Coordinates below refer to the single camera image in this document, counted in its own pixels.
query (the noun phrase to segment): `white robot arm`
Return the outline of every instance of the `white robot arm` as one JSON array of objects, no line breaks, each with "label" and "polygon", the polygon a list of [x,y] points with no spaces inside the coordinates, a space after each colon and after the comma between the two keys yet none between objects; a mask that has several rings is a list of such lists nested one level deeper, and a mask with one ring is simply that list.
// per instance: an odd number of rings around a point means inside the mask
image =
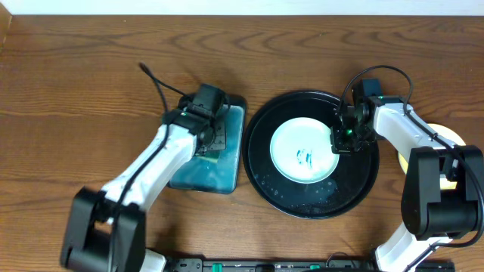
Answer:
[{"label": "white robot arm", "polygon": [[[365,148],[368,142],[386,139],[409,162],[402,196],[404,222],[376,249],[378,268],[414,271],[438,246],[480,230],[482,176],[472,180],[477,183],[473,184],[464,169],[471,165],[472,172],[482,173],[480,150],[437,138],[437,133],[402,98],[383,96],[377,79],[363,79],[355,85],[353,100],[354,107],[342,103],[339,108],[342,126],[331,129],[333,152],[350,154]],[[453,153],[464,159],[458,161]],[[457,189],[441,193],[440,175],[457,181]]]},{"label": "white robot arm", "polygon": [[[145,248],[145,215],[180,167],[213,146],[226,95],[202,85],[163,115],[163,125],[143,153],[99,192],[81,189],[73,200],[60,263],[79,272],[163,271],[165,258]],[[95,222],[113,224],[111,234]]]}]

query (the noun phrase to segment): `white plate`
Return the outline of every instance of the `white plate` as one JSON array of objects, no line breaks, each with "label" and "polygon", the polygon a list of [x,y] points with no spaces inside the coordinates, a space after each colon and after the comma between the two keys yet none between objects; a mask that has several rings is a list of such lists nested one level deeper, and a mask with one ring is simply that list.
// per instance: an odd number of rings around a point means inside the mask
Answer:
[{"label": "white plate", "polygon": [[275,167],[286,178],[311,184],[327,178],[340,155],[331,152],[330,129],[316,119],[286,121],[274,132],[270,146]]}]

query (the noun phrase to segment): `white wall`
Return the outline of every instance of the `white wall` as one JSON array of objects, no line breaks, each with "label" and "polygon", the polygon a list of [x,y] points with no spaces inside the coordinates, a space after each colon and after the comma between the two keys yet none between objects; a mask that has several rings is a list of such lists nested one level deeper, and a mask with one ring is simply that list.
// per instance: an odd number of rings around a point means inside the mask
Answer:
[{"label": "white wall", "polygon": [[483,0],[0,0],[13,14],[484,15]]}]

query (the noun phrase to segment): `black plate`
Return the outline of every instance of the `black plate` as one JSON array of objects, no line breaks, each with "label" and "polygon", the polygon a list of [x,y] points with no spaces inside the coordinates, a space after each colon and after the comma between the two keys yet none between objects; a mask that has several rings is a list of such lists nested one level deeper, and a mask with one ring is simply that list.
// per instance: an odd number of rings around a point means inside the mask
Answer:
[{"label": "black plate", "polygon": [[358,153],[340,155],[334,172],[313,184],[287,179],[272,163],[269,146],[280,125],[309,117],[338,128],[339,102],[323,91],[295,91],[269,101],[250,121],[242,154],[245,170],[257,192],[276,209],[300,218],[330,218],[355,207],[373,187],[379,164],[376,143]]}]

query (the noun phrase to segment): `wood grain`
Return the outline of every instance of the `wood grain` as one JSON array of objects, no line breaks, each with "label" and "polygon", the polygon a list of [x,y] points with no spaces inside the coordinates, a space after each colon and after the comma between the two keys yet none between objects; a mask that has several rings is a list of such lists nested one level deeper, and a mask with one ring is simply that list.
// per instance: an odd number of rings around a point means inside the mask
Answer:
[{"label": "wood grain", "polygon": [[[359,70],[394,65],[413,78],[423,119],[484,149],[483,34],[478,17],[15,17],[0,55],[0,270],[62,271],[73,195],[100,188],[151,141],[162,107],[140,60],[182,90],[206,82],[243,95],[247,121],[279,94],[341,94]],[[371,75],[387,94],[407,91],[395,73]],[[230,195],[166,189],[148,215],[147,244],[206,258],[367,255],[402,220],[405,176],[386,142],[380,160],[368,197],[323,221],[273,209],[242,164]],[[480,271],[483,252],[481,242],[433,257]]]},{"label": "wood grain", "polygon": [[7,38],[8,27],[10,26],[12,16],[10,12],[0,3],[0,52]]}]

